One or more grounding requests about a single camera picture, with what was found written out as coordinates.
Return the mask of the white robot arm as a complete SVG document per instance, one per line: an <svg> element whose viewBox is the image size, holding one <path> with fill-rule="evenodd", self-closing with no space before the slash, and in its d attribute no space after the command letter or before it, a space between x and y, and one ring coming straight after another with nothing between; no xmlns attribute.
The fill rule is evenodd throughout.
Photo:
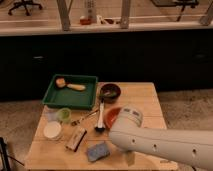
<svg viewBox="0 0 213 171"><path fill-rule="evenodd" d="M142 128L142 113L122 107L109 139L117 147L213 171L213 131Z"/></svg>

